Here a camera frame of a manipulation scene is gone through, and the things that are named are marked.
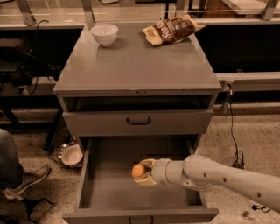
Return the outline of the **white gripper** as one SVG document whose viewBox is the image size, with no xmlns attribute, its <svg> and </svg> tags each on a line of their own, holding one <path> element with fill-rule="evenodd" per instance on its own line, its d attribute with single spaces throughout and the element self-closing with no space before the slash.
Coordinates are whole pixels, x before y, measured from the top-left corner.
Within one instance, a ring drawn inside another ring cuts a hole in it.
<svg viewBox="0 0 280 224">
<path fill-rule="evenodd" d="M 139 178 L 133 178 L 140 186 L 155 186 L 157 183 L 162 186 L 182 186 L 187 180 L 183 160 L 173 161 L 167 158 L 159 160 L 147 158 L 142 160 L 140 165 L 148 169 L 152 168 L 151 174 L 146 172 Z"/>
</svg>

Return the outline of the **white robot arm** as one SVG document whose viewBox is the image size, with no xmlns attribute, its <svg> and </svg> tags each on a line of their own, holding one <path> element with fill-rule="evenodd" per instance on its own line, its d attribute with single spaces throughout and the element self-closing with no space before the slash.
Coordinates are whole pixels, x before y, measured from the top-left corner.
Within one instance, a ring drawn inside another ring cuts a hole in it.
<svg viewBox="0 0 280 224">
<path fill-rule="evenodd" d="M 223 186 L 280 212 L 279 177 L 229 167 L 197 154 L 184 160 L 148 158 L 135 164 L 131 175 L 140 186 L 182 186 L 197 191 Z"/>
</svg>

